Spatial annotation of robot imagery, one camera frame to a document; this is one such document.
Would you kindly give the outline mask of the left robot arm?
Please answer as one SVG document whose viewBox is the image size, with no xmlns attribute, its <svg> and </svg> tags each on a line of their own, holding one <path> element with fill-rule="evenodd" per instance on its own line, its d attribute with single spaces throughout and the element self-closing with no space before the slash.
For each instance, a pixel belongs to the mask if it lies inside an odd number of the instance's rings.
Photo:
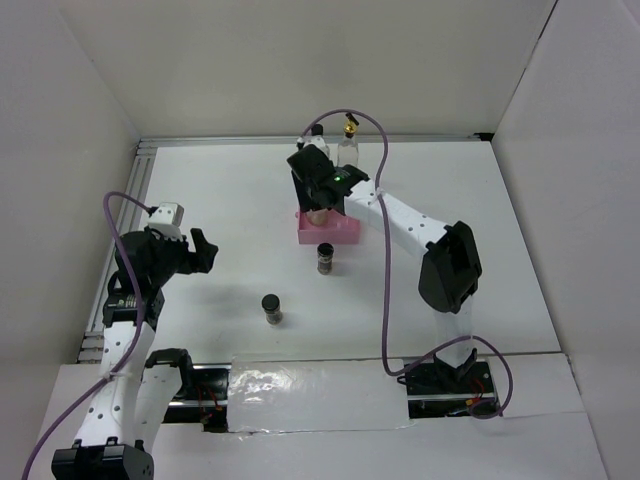
<svg viewBox="0 0 640 480">
<path fill-rule="evenodd" d="M 207 274 L 218 252 L 203 232 L 147 226 L 124 234 L 103 306 L 100 387 L 71 447 L 55 451 L 57 479 L 151 479 L 152 448 L 169 403 L 196 390 L 184 348 L 155 350 L 163 286 L 176 274 Z"/>
</svg>

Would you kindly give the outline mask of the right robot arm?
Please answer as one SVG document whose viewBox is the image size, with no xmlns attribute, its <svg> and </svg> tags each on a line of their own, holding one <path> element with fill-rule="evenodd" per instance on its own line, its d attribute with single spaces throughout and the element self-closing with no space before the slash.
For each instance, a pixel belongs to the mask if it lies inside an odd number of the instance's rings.
<svg viewBox="0 0 640 480">
<path fill-rule="evenodd" d="M 462 221 L 449 225 L 419 212 L 384 192 L 378 178 L 350 164 L 335 166 L 327 149 L 310 140 L 299 139 L 287 163 L 304 212 L 332 210 L 384 235 L 381 356 L 387 375 L 400 377 L 418 366 L 414 362 L 393 371 L 388 363 L 391 261 L 396 245 L 420 261 L 418 293 L 438 326 L 440 345 L 429 355 L 438 384 L 448 392 L 460 391 L 469 383 L 477 359 L 471 312 L 482 267 L 471 228 Z"/>
</svg>

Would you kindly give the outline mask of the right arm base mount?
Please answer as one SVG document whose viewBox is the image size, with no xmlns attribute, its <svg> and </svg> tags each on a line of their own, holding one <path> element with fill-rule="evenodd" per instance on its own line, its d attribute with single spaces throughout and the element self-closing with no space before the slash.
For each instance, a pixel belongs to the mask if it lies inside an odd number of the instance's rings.
<svg viewBox="0 0 640 480">
<path fill-rule="evenodd" d="M 410 419 L 468 417 L 471 408 L 489 416 L 500 407 L 486 361 L 476 361 L 458 383 L 434 362 L 422 363 L 396 381 L 405 388 Z"/>
</svg>

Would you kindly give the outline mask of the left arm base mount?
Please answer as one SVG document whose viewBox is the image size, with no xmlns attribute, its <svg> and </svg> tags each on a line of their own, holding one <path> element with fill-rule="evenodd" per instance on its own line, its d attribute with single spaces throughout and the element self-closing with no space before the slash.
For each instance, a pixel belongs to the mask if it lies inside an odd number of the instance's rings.
<svg viewBox="0 0 640 480">
<path fill-rule="evenodd" d="M 230 364 L 195 364 L 191 386 L 169 403 L 164 424 L 197 425 L 204 432 L 228 432 Z"/>
</svg>

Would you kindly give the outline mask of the pink lid spice jar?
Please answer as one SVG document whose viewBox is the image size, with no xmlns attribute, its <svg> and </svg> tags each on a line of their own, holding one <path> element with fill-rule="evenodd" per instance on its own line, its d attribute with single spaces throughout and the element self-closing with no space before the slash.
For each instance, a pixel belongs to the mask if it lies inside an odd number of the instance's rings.
<svg viewBox="0 0 640 480">
<path fill-rule="evenodd" d="M 322 228 L 328 223 L 329 211 L 327 209 L 310 210 L 305 213 L 305 217 L 310 225 Z"/>
</svg>

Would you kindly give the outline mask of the gold spout glass bottle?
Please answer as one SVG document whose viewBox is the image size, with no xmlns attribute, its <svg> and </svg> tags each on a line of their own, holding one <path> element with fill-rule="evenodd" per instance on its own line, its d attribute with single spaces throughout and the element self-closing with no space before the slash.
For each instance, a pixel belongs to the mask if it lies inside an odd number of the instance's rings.
<svg viewBox="0 0 640 480">
<path fill-rule="evenodd" d="M 352 113 L 346 113 L 345 117 L 343 137 L 337 146 L 337 165 L 357 166 L 359 161 L 359 147 L 356 134 L 359 128 L 359 121 Z"/>
</svg>

